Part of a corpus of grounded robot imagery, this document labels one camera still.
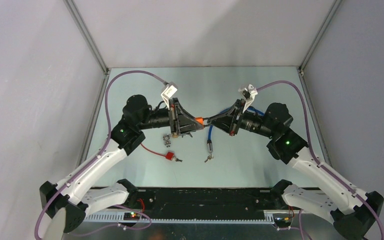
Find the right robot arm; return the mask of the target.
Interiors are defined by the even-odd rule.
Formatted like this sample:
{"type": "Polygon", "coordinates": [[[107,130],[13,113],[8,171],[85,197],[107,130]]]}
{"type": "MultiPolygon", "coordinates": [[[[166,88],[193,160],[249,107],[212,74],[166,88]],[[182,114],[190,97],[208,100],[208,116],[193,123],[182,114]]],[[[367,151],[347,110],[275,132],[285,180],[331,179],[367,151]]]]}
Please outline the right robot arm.
{"type": "Polygon", "coordinates": [[[271,103],[263,115],[252,114],[244,107],[244,100],[237,100],[226,111],[209,117],[207,123],[230,136],[244,129],[269,138],[267,148],[272,157],[310,178],[324,193],[307,192],[282,179],[271,189],[271,204],[277,209],[291,206],[318,216],[347,240],[364,239],[379,220],[383,196],[362,190],[319,159],[310,142],[290,128],[293,117],[285,104],[271,103]]]}

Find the orange black padlock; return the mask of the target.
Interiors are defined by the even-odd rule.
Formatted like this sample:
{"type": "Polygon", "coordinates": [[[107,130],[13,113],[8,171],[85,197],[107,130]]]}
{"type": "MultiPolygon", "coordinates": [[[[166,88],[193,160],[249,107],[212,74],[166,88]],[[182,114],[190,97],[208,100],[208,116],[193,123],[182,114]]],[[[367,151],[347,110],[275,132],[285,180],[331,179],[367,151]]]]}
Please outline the orange black padlock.
{"type": "Polygon", "coordinates": [[[202,125],[204,128],[209,127],[211,124],[208,123],[209,117],[196,117],[195,121],[202,125]]]}

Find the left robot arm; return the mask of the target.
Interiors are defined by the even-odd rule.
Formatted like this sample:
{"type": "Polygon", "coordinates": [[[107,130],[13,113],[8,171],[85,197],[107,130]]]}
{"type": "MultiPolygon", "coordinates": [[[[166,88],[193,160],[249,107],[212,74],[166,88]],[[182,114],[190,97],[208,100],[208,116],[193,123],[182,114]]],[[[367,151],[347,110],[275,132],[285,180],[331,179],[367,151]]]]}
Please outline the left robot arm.
{"type": "Polygon", "coordinates": [[[136,206],[137,188],[127,179],[96,192],[90,189],[145,140],[144,130],[169,127],[172,135],[178,137],[204,129],[204,119],[188,113],[177,98],[165,104],[165,108],[153,109],[143,95],[129,97],[120,121],[108,128],[103,146],[65,178],[57,183],[46,181],[40,186],[40,215],[51,218],[51,226],[57,228],[58,236],[74,231],[86,217],[108,207],[136,206]]]}

